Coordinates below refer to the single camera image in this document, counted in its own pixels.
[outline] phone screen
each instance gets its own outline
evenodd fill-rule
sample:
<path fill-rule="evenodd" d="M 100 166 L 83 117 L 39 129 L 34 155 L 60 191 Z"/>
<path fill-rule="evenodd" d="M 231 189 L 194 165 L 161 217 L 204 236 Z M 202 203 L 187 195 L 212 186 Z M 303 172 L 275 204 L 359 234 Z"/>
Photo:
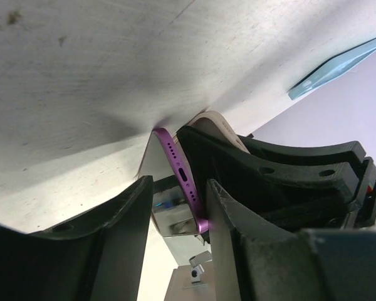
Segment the phone screen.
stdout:
<path fill-rule="evenodd" d="M 220 131 L 216 124 L 208 118 L 200 118 L 196 120 L 191 127 L 200 130 L 203 133 L 206 133 L 212 137 L 215 137 L 225 143 L 230 144 L 230 141 L 226 136 Z"/>
<path fill-rule="evenodd" d="M 197 234 L 187 197 L 170 165 L 159 138 L 151 134 L 139 176 L 153 176 L 152 218 L 162 236 Z"/>

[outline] light blue object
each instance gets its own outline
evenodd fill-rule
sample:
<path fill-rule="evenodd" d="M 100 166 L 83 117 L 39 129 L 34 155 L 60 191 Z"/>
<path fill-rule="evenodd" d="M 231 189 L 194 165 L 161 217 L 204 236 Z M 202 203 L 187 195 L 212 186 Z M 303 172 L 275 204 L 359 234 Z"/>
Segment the light blue object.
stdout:
<path fill-rule="evenodd" d="M 351 70 L 375 51 L 376 38 L 333 57 L 288 91 L 288 96 L 294 100 L 306 92 L 323 86 Z"/>

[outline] metal bracket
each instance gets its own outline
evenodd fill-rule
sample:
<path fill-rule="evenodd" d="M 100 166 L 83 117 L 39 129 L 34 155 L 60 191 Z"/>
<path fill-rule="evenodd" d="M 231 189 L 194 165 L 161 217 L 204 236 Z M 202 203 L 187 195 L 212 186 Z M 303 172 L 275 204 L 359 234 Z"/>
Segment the metal bracket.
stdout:
<path fill-rule="evenodd" d="M 201 275 L 205 272 L 202 264 L 212 260 L 212 254 L 209 251 L 205 251 L 189 259 L 191 265 L 191 282 L 201 282 Z"/>

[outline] smartphone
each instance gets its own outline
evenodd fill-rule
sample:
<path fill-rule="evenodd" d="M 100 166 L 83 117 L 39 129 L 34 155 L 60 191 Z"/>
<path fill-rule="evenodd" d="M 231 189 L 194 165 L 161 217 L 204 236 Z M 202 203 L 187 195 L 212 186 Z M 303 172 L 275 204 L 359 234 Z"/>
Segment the smartphone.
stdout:
<path fill-rule="evenodd" d="M 191 171 L 170 134 L 163 128 L 150 134 L 139 176 L 152 176 L 152 219 L 163 237 L 198 235 L 208 230 L 206 211 Z"/>
<path fill-rule="evenodd" d="M 249 153 L 246 146 L 238 138 L 237 134 L 228 124 L 227 120 L 216 111 L 199 113 L 187 125 L 213 136 L 225 143 Z"/>

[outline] gray wall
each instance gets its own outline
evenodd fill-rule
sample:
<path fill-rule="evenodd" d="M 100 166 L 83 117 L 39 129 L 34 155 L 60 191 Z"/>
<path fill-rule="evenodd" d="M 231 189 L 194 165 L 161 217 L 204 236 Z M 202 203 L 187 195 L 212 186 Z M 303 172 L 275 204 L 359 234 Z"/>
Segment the gray wall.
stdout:
<path fill-rule="evenodd" d="M 258 140 L 303 147 L 358 140 L 376 163 L 376 53 L 253 134 Z"/>

